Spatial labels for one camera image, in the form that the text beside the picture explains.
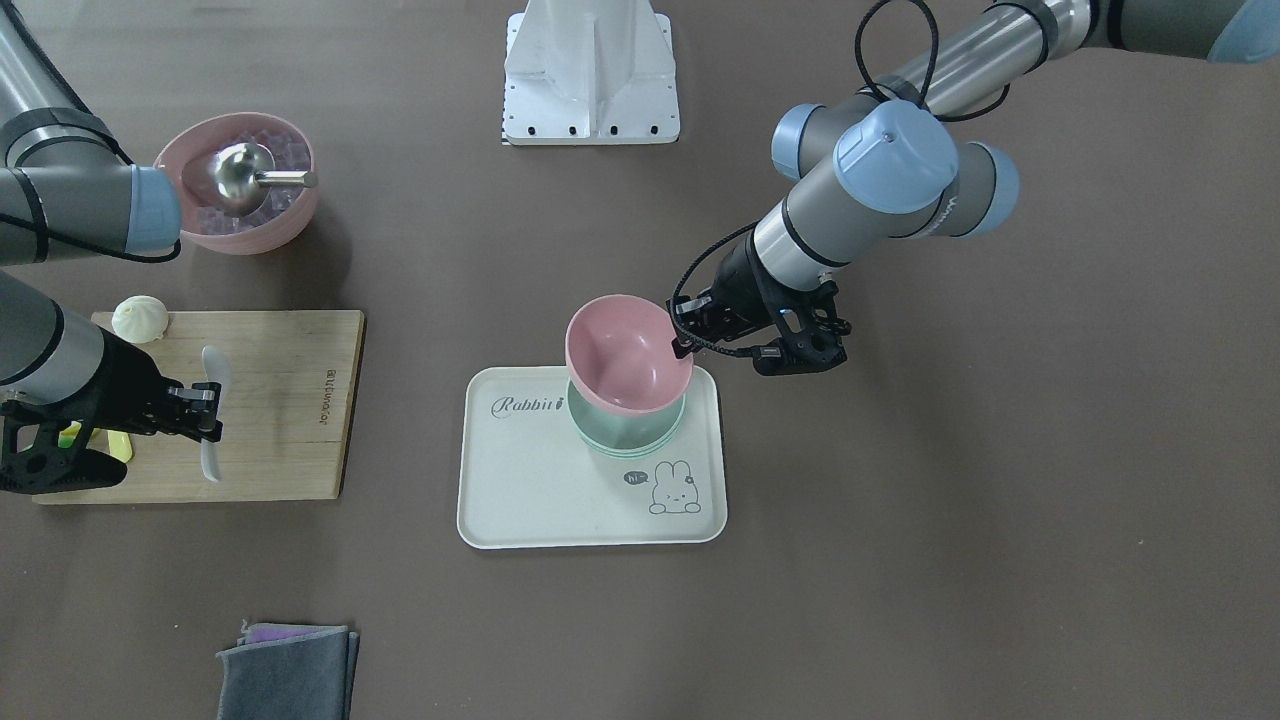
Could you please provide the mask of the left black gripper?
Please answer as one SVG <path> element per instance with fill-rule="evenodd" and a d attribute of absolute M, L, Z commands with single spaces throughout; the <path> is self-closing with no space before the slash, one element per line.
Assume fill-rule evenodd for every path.
<path fill-rule="evenodd" d="M 675 356 L 707 348 L 749 357 L 762 375 L 826 372 L 845 363 L 842 338 L 851 327 L 836 314 L 838 286 L 822 275 L 815 290 L 791 290 L 768 274 L 750 240 L 736 243 L 709 290 L 695 297 L 682 293 L 698 265 L 739 236 L 733 232 L 704 250 L 676 284 L 668 300 Z"/>

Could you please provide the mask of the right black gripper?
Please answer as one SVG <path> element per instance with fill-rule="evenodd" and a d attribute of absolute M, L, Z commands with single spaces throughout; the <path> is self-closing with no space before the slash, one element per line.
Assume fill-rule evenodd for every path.
<path fill-rule="evenodd" d="M 46 495 L 116 486 L 125 464 L 87 447 L 93 429 L 138 436 L 159 432 L 198 442 L 221 439 L 223 423 L 201 418 L 218 409 L 223 383 L 180 382 L 160 375 L 142 350 L 102 331 L 104 356 L 88 384 L 69 398 L 36 405 L 23 398 L 3 401 L 1 488 L 19 495 Z M 70 421 L 82 429 L 72 448 L 58 447 L 58 433 Z"/>

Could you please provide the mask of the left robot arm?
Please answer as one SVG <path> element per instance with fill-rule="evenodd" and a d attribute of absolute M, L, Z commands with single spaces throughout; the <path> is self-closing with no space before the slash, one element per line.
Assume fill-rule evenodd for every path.
<path fill-rule="evenodd" d="M 824 372 L 851 331 L 835 273 L 888 238 L 986 233 L 1011 214 L 1007 154 L 957 143 L 951 122 L 996 109 L 1011 82 L 1080 47 L 1249 64 L 1277 54 L 1275 1 L 995 1 L 963 32 L 828 108 L 801 104 L 771 155 L 792 181 L 759 222 L 728 237 L 708 290 L 668 301 L 680 360 L 707 348 L 763 375 Z"/>

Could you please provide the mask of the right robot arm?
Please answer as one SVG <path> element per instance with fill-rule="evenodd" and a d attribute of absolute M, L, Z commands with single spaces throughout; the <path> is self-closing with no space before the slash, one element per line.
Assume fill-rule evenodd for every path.
<path fill-rule="evenodd" d="M 105 256 L 165 263 L 180 251 L 180 205 L 159 170 L 133 163 L 3 4 L 3 265 Z M 229 374 L 183 386 L 141 348 L 12 275 L 1 278 L 3 488 L 46 495 L 113 487 L 125 464 L 93 430 L 211 445 Z"/>

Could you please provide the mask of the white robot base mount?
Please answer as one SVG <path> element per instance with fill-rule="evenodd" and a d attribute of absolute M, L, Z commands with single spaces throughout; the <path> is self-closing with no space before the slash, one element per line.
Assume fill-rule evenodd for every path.
<path fill-rule="evenodd" d="M 506 24 L 511 146 L 672 143 L 672 24 L 649 1 L 530 1 Z"/>

